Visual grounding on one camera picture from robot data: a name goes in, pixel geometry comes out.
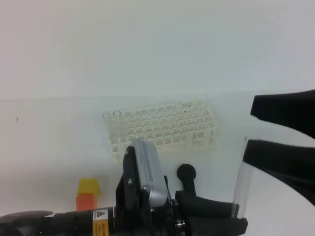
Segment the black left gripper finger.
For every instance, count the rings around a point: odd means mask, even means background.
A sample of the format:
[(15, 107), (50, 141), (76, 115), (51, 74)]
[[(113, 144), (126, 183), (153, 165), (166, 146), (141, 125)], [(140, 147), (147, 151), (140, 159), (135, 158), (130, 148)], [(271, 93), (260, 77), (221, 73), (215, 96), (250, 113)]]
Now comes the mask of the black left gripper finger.
[(249, 140), (243, 162), (275, 177), (315, 204), (315, 149)]

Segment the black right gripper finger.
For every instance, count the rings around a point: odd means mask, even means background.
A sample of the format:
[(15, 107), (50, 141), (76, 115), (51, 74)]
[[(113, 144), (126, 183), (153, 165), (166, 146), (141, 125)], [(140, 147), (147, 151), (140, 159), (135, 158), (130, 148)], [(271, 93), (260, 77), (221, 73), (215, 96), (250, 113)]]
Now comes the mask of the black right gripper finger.
[(251, 115), (314, 138), (315, 91), (257, 95), (253, 99)]

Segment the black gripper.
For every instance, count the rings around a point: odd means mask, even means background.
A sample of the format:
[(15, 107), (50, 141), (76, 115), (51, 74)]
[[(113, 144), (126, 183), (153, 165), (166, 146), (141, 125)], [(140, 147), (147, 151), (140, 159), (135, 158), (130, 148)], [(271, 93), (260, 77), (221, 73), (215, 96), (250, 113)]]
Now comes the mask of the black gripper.
[(231, 213), (232, 203), (191, 196), (183, 189), (162, 207), (151, 207), (148, 193), (140, 188), (135, 150), (126, 148), (116, 188), (117, 236), (241, 236), (248, 221)]

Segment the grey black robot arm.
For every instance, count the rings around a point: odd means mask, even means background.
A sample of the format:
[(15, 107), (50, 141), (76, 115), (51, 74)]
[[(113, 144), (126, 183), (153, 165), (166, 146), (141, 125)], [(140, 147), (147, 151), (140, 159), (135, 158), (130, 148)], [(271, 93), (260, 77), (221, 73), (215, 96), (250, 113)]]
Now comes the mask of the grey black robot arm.
[(3, 236), (240, 236), (252, 171), (315, 202), (315, 92), (0, 104)]

